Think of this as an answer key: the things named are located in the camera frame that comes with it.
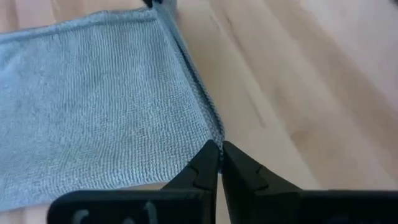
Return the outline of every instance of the wood grain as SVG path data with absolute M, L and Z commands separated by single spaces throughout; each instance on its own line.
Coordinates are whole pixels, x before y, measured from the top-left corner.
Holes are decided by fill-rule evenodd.
M 135 7 L 0 0 L 0 32 Z M 227 140 L 305 189 L 397 188 L 397 22 L 377 0 L 179 0 L 177 14 Z M 218 195 L 217 222 L 228 223 Z M 47 208 L 0 223 L 44 223 Z

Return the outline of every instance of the wooden table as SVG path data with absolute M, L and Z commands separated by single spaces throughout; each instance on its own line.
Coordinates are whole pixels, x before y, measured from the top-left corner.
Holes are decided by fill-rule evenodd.
M 0 31 L 141 6 L 0 0 Z M 305 189 L 397 188 L 397 21 L 377 0 L 179 0 L 177 14 L 227 140 Z M 217 221 L 228 223 L 218 196 Z M 47 207 L 0 223 L 44 223 Z

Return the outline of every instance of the microfiber cloth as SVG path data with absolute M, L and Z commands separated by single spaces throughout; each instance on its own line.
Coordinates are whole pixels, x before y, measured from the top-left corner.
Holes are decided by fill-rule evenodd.
M 0 35 L 0 210 L 167 182 L 207 140 L 221 146 L 174 10 L 155 3 Z

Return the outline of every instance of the blue microfiber cloth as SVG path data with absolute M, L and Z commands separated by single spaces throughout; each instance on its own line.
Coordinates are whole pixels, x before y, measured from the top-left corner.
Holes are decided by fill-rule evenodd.
M 207 140 L 222 144 L 174 10 L 0 35 L 0 210 L 167 182 Z

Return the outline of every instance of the wooden surface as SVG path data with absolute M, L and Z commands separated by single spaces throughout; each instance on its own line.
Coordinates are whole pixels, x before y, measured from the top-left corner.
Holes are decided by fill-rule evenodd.
M 0 31 L 140 6 L 0 0 Z M 389 1 L 179 0 L 177 22 L 227 140 L 302 188 L 397 188 L 398 10 Z M 217 221 L 227 223 L 222 195 Z M 6 212 L 0 223 L 44 223 L 46 209 Z

